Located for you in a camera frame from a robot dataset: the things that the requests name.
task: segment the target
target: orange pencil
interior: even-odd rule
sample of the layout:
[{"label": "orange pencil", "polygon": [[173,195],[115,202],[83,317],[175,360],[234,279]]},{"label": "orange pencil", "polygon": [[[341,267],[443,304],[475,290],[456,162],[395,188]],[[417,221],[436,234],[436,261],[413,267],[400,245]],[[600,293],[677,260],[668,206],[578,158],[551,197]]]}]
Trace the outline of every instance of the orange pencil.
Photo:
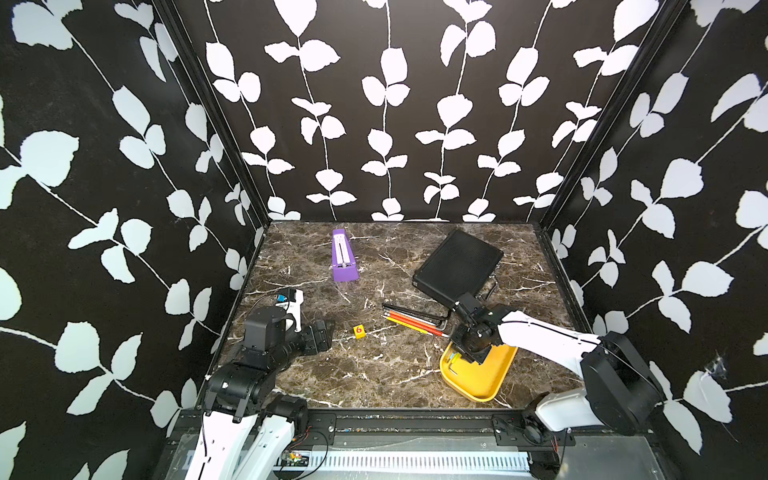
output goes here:
[{"label": "orange pencil", "polygon": [[409,316],[402,315],[401,313],[389,312],[389,315],[390,316],[394,316],[396,319],[400,319],[400,320],[402,320],[404,322],[411,323],[412,325],[416,325],[417,327],[423,328],[427,332],[430,332],[430,333],[433,333],[433,334],[437,334],[438,336],[441,336],[441,334],[442,334],[442,332],[440,330],[436,329],[434,326],[429,325],[429,324],[424,323],[424,322],[420,322],[417,319],[413,319],[413,318],[411,318]]},{"label": "orange pencil", "polygon": [[419,323],[419,322],[417,322],[417,321],[415,321],[413,319],[410,319],[410,318],[407,318],[407,317],[404,317],[404,316],[400,316],[397,313],[390,312],[390,314],[387,316],[387,318],[389,318],[389,319],[397,319],[400,323],[406,323],[407,325],[411,326],[413,329],[424,330],[426,333],[429,333],[430,335],[434,335],[434,336],[447,336],[443,332],[441,332],[440,330],[432,328],[431,326],[428,326],[428,325],[424,325],[423,323]]},{"label": "orange pencil", "polygon": [[398,319],[396,319],[396,318],[392,318],[391,316],[385,316],[384,318],[386,318],[387,320],[392,320],[394,323],[399,323],[399,324],[400,324],[400,325],[402,325],[402,326],[407,326],[408,328],[410,328],[410,329],[414,329],[415,331],[417,331],[417,332],[419,332],[419,333],[425,333],[425,334],[427,334],[427,335],[432,335],[430,332],[427,332],[427,331],[426,331],[426,330],[424,330],[424,329],[420,329],[420,328],[418,328],[418,327],[417,327],[417,326],[415,326],[415,325],[411,325],[410,323],[405,323],[405,322],[403,322],[403,321],[401,321],[401,320],[398,320]]}]

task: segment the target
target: pencil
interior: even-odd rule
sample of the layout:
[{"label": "pencil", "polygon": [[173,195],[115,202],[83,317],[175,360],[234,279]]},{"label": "pencil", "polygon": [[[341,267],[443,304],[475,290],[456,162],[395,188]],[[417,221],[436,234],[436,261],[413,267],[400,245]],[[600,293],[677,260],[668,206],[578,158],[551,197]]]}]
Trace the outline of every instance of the pencil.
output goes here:
[{"label": "pencil", "polygon": [[390,313],[397,313],[398,315],[404,316],[405,318],[410,318],[410,319],[416,320],[417,322],[425,323],[425,324],[430,325],[430,326],[437,327],[437,325],[438,325],[438,323],[436,323],[436,320],[433,320],[433,319],[430,320],[430,319],[422,318],[422,317],[419,317],[419,316],[416,316],[416,315],[412,315],[412,314],[407,313],[407,312],[402,312],[402,311],[397,310],[397,309],[384,309],[384,314],[385,315],[390,314]]},{"label": "pencil", "polygon": [[418,328],[418,327],[417,327],[417,326],[415,326],[415,325],[411,325],[410,323],[405,323],[405,322],[403,322],[403,321],[401,321],[401,320],[398,320],[398,319],[396,319],[396,318],[392,318],[391,316],[387,316],[387,317],[385,317],[385,318],[386,318],[387,320],[392,320],[394,323],[399,323],[399,324],[400,324],[400,325],[402,325],[402,326],[407,326],[407,327],[408,327],[408,328],[410,328],[410,329],[414,329],[415,331],[417,331],[417,332],[419,332],[419,333],[425,333],[425,334],[427,334],[427,335],[432,335],[430,332],[427,332],[427,331],[426,331],[426,330],[424,330],[424,329],[420,329],[420,328]]},{"label": "pencil", "polygon": [[411,323],[412,325],[416,325],[417,327],[423,328],[427,332],[430,332],[430,333],[440,333],[440,330],[435,328],[434,325],[429,325],[428,323],[422,322],[419,319],[415,319],[415,318],[413,318],[411,316],[402,315],[401,313],[392,312],[392,311],[389,312],[389,316],[393,316],[396,319],[400,319],[400,320],[402,320],[402,321],[404,321],[406,323]]},{"label": "pencil", "polygon": [[388,316],[385,316],[385,317],[388,319],[396,319],[399,321],[399,323],[405,323],[408,326],[411,326],[413,329],[424,330],[426,333],[429,333],[430,335],[433,335],[433,336],[447,336],[443,332],[433,328],[432,326],[423,325],[410,318],[397,315],[396,313],[390,313]]}]

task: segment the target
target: white device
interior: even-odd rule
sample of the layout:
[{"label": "white device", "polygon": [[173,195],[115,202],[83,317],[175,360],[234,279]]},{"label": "white device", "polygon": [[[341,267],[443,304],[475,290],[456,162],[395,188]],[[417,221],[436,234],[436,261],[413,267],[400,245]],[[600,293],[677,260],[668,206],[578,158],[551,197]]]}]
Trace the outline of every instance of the white device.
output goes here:
[{"label": "white device", "polygon": [[264,419],[242,464],[235,469],[240,451],[258,415],[232,422],[226,413],[203,415],[200,438],[187,470],[186,480],[252,480],[266,478],[280,453],[293,438],[293,423],[279,415]]},{"label": "white device", "polygon": [[[580,379],[584,379],[582,356],[600,343],[593,333],[564,329],[521,311],[508,313],[498,326],[498,334],[507,345],[529,350],[563,365]],[[592,412],[585,387],[547,395],[536,407],[536,416],[552,432],[568,427],[603,425]]]},{"label": "white device", "polygon": [[[286,300],[285,302],[275,303],[275,306],[283,307],[286,312],[292,313],[293,318],[296,319],[295,331],[301,331],[301,304],[304,303],[304,291],[296,289],[296,300],[291,302]],[[286,322],[286,331],[288,331],[293,325]]]}]

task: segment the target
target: red pencil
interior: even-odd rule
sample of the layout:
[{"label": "red pencil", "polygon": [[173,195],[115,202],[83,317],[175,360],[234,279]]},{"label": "red pencil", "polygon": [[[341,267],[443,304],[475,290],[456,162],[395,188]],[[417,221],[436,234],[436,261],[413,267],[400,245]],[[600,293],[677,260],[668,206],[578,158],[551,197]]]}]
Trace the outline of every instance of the red pencil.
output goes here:
[{"label": "red pencil", "polygon": [[393,311],[390,310],[389,311],[389,316],[391,316],[392,318],[396,318],[396,319],[400,320],[401,322],[408,323],[409,325],[413,325],[415,327],[423,329],[423,330],[431,333],[432,335],[435,335],[435,336],[447,336],[443,332],[441,332],[440,330],[436,329],[435,327],[433,327],[431,325],[428,325],[426,323],[421,323],[421,322],[419,322],[417,320],[408,318],[407,316],[400,315],[397,312],[393,312]]}]

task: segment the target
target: black wall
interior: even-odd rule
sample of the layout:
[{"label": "black wall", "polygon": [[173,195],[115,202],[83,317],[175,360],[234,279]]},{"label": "black wall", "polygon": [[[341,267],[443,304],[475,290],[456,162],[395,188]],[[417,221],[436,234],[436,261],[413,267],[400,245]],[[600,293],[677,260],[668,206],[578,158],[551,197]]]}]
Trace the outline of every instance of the black wall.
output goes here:
[{"label": "black wall", "polygon": [[594,331],[626,332],[667,385],[654,428],[683,477],[765,478],[768,2],[703,3],[574,172],[612,199],[578,186],[549,231]]},{"label": "black wall", "polygon": [[[152,7],[49,5],[0,8],[0,478],[146,478],[194,404],[259,224],[245,196],[225,201],[242,182],[226,155],[196,171],[216,141],[204,115],[187,127],[200,101],[153,43]],[[113,91],[160,127],[133,128],[123,117],[144,130],[146,114],[119,114]],[[191,234],[207,237],[194,251]]]},{"label": "black wall", "polygon": [[[562,124],[575,127],[578,120],[566,104],[584,104],[589,99],[589,105],[595,106],[591,115],[583,115],[578,122],[586,127],[577,140],[585,139],[631,60],[632,45],[640,44],[658,5],[656,0],[473,2],[471,10],[478,14],[465,14],[470,32],[468,55],[462,41],[447,66],[441,59],[441,41],[447,31],[463,35],[465,22],[459,12],[469,8],[463,0],[200,0],[178,2],[177,8],[209,80],[219,89],[217,99],[240,149],[248,153],[245,160],[272,210],[272,218],[534,221],[544,212],[561,175],[583,145],[571,141],[569,131],[557,147],[552,147],[558,128]],[[489,40],[492,32],[493,42]],[[321,41],[326,45],[328,61],[335,62],[314,71],[311,63],[320,60],[323,53],[307,50],[305,60],[309,64],[303,71],[298,57],[274,53],[290,55],[291,48],[298,45],[296,33],[302,45],[309,40]],[[527,99],[520,103],[508,99],[505,106],[499,88],[507,85],[505,92],[515,90],[512,81],[523,81],[515,76],[508,79],[510,62],[519,48],[533,45],[538,50],[538,63],[524,79],[526,88],[531,85]],[[381,64],[387,48],[401,48],[407,64],[407,74],[397,75],[397,68],[388,72],[389,83],[407,85],[409,93],[404,100],[393,102],[402,100],[401,104],[386,107],[385,127],[381,94],[378,98],[373,94],[372,103],[362,80],[375,77],[368,82],[387,82]],[[599,48],[604,54],[615,51],[617,55],[609,63],[630,54],[617,62],[617,68],[606,68],[601,74],[602,60],[581,67],[574,60],[575,52],[589,48]],[[217,67],[225,61],[226,66]],[[243,74],[245,95],[241,97],[235,82]],[[259,78],[258,94],[253,87],[254,75]],[[528,104],[529,96],[535,98],[532,92],[536,85],[546,85],[546,89],[535,103]],[[459,130],[471,133],[474,143],[444,152],[440,141],[423,144],[416,137],[419,132],[446,132],[436,105],[457,93],[464,95],[472,108],[451,125],[451,130],[458,136],[462,134]],[[311,145],[305,141],[301,122],[311,125],[315,116],[292,99],[310,104],[310,95],[311,101],[330,105],[329,111],[315,112],[318,119],[338,120],[343,135],[336,137],[339,129],[323,142],[316,132]],[[469,105],[466,100],[457,103]],[[276,135],[276,144],[266,152],[250,139],[254,129],[265,134],[265,127]],[[382,132],[379,136],[385,139],[380,141],[384,144],[389,141],[386,135],[391,137],[391,150],[374,150],[372,146],[378,144],[375,137],[372,142],[369,139],[372,130]],[[494,169],[499,161],[498,142],[510,131],[517,132],[512,137],[519,135],[518,142],[509,138],[512,146],[503,152],[503,161],[514,163]],[[520,144],[523,134],[525,140]],[[271,164],[272,173],[268,174],[263,166],[264,153],[266,160],[280,159],[290,165]],[[404,166],[402,155],[407,155]],[[493,159],[484,158],[484,167],[478,167],[480,156]],[[389,169],[385,159],[390,161]],[[322,170],[335,172],[324,185],[316,179]],[[425,177],[426,172],[431,172],[432,178]],[[435,178],[440,180],[440,174],[450,177],[438,182]],[[547,179],[555,182],[546,184]],[[336,194],[333,208],[323,197],[330,191],[346,192]],[[538,202],[532,209],[534,199]]]}]

